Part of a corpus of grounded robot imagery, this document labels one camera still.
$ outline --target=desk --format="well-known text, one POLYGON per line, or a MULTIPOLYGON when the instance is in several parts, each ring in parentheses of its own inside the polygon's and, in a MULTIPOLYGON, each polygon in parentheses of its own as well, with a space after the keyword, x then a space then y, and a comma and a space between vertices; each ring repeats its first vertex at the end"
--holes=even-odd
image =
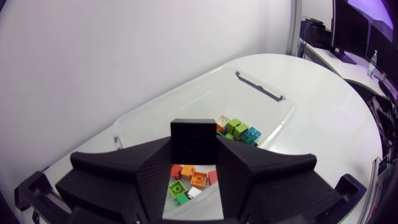
MULTIPOLYGON (((223 67, 243 70, 283 91, 296 102, 295 114, 268 150, 316 155, 315 171, 333 188, 347 173, 368 187, 372 161, 382 154, 379 133, 365 102, 343 79, 313 62, 288 55, 250 55, 230 61, 223 67)), ((74 151, 112 150, 115 145, 108 128, 74 151)), ((45 171, 53 187, 71 170, 69 156, 45 171)), ((343 223, 358 221, 364 199, 343 223)), ((21 220, 20 211, 16 213, 21 220)), ((31 223, 32 209, 23 212, 23 216, 25 223, 31 223)))
MULTIPOLYGON (((369 62, 359 56, 347 53, 357 64, 353 65, 350 63, 344 63, 336 56, 334 56, 329 50, 319 49, 306 45, 304 54, 313 62, 324 66, 332 72, 339 75, 345 80, 355 81, 362 86, 367 87, 375 94, 386 96, 380 89, 378 80, 375 78, 370 79, 366 73, 368 71, 369 62)), ((379 75, 380 71, 375 69, 375 75, 379 75)))

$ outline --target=green lego brick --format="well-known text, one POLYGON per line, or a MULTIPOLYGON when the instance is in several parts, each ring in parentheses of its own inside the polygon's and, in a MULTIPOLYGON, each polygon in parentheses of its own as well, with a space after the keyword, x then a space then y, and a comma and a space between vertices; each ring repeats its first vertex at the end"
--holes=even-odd
POLYGON ((225 137, 230 139, 230 140, 234 139, 234 136, 232 134, 230 134, 230 133, 226 133, 225 137))
POLYGON ((189 198, 185 194, 181 194, 176 199, 179 202, 179 204, 181 204, 181 205, 183 205, 185 202, 189 201, 189 198))
POLYGON ((169 186, 169 191, 173 195, 173 197, 177 198, 181 194, 184 194, 184 192, 186 192, 187 190, 184 187, 184 185, 181 183, 181 181, 178 180, 169 186))
POLYGON ((244 123, 238 125, 237 127, 235 127, 234 134, 233 134, 235 140, 241 139, 241 137, 243 135, 243 132, 245 132, 248 129, 249 129, 249 127, 246 124, 244 124, 244 123))
POLYGON ((226 132, 233 134, 234 133, 234 128, 238 125, 241 124, 241 121, 238 119, 232 119, 231 121, 228 122, 228 124, 226 124, 226 132))
POLYGON ((217 131, 217 135, 225 137, 225 135, 223 133, 220 133, 218 131, 217 131))

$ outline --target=clear plastic bin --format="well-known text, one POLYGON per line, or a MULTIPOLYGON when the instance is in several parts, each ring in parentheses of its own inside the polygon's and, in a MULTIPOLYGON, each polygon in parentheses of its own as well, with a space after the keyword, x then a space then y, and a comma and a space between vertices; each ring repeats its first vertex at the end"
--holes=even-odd
MULTIPOLYGON (((217 119, 225 115, 260 131, 258 147, 265 149, 294 112, 294 101, 281 91, 244 71, 218 68, 121 116, 113 124, 113 137, 116 148, 122 149, 170 136, 170 122, 175 118, 217 119)), ((197 166, 199 172, 211 170, 215 166, 197 166)), ((183 184, 190 189, 188 181, 183 184)), ((209 187, 207 183, 200 195, 182 206, 168 191, 164 218, 222 219, 218 184, 209 187)))

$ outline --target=white lego brick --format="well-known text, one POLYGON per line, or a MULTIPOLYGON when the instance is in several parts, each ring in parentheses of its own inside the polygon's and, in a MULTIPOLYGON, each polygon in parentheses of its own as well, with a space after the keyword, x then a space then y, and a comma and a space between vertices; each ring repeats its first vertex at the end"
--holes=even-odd
POLYGON ((219 118, 217 118, 216 123, 218 125, 220 125, 221 127, 223 127, 223 129, 225 129, 226 124, 228 123, 229 118, 227 118, 224 115, 221 115, 219 118))
POLYGON ((200 193, 201 193, 201 190, 197 189, 196 187, 192 187, 191 190, 189 190, 189 192, 188 192, 188 197, 190 199, 192 199, 192 198, 198 196, 198 194, 200 194, 200 193))

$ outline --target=lego brick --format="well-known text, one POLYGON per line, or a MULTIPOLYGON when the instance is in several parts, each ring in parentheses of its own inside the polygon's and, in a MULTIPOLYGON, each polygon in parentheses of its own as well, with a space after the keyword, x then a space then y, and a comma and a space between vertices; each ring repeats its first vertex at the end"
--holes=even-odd
POLYGON ((208 176, 209 176, 209 184, 210 185, 212 185, 212 184, 214 184, 215 182, 218 181, 217 171, 214 170, 214 171, 209 172, 208 176))
POLYGON ((226 127, 226 124, 228 124, 228 122, 229 122, 229 118, 227 118, 224 115, 221 115, 219 118, 216 119, 216 123, 223 128, 223 131, 225 131, 225 127, 226 127))
POLYGON ((181 180, 178 180, 169 186, 169 191, 173 195, 173 197, 177 198, 179 195, 184 194, 187 189, 181 183, 181 180))
POLYGON ((242 135, 243 135, 243 132, 247 131, 248 128, 249 127, 246 124, 244 124, 244 123, 236 126, 235 129, 234 129, 234 133, 233 133, 233 136, 234 136, 235 140, 241 139, 242 135))
POLYGON ((181 205, 183 205, 183 204, 185 204, 185 202, 189 201, 189 198, 185 194, 181 194, 176 199, 179 202, 179 204, 181 204, 181 205))
POLYGON ((230 133, 226 133, 225 137, 230 139, 230 140, 234 139, 234 136, 232 134, 230 134, 230 133))
POLYGON ((251 146, 258 146, 257 142, 252 141, 252 140, 250 140, 250 139, 242 138, 241 141, 242 141, 243 143, 249 144, 249 145, 251 145, 251 146))
POLYGON ((206 187, 207 174, 202 172, 194 172, 191 178, 191 185, 199 188, 206 187))
POLYGON ((217 135, 223 136, 223 137, 225 138, 225 135, 224 135, 223 133, 221 133, 221 132, 218 132, 218 131, 217 131, 217 135))
POLYGON ((184 165, 181 170, 181 176, 184 178, 191 179, 193 172, 195 171, 195 166, 193 165, 184 165))
POLYGON ((170 176, 173 177, 176 180, 179 180, 181 178, 181 170, 182 166, 175 164, 172 166, 170 176))
POLYGON ((229 121, 227 124, 226 124, 226 132, 227 133, 230 133, 230 134, 233 134, 233 132, 234 132, 234 128, 236 127, 236 126, 238 126, 238 125, 240 125, 241 124, 241 121, 240 120, 238 120, 238 119, 232 119, 231 121, 229 121))
POLYGON ((251 127, 248 129, 248 131, 246 131, 243 134, 243 139, 247 142, 251 142, 251 141, 255 141, 260 137, 261 133, 259 131, 257 131, 256 129, 254 129, 254 127, 251 127))
POLYGON ((196 196, 198 196, 198 194, 201 193, 201 190, 197 189, 196 187, 192 187, 189 191, 188 191, 188 197, 189 198, 194 198, 196 196))
POLYGON ((216 124, 216 131, 218 132, 223 132, 223 127, 221 127, 219 124, 216 124))

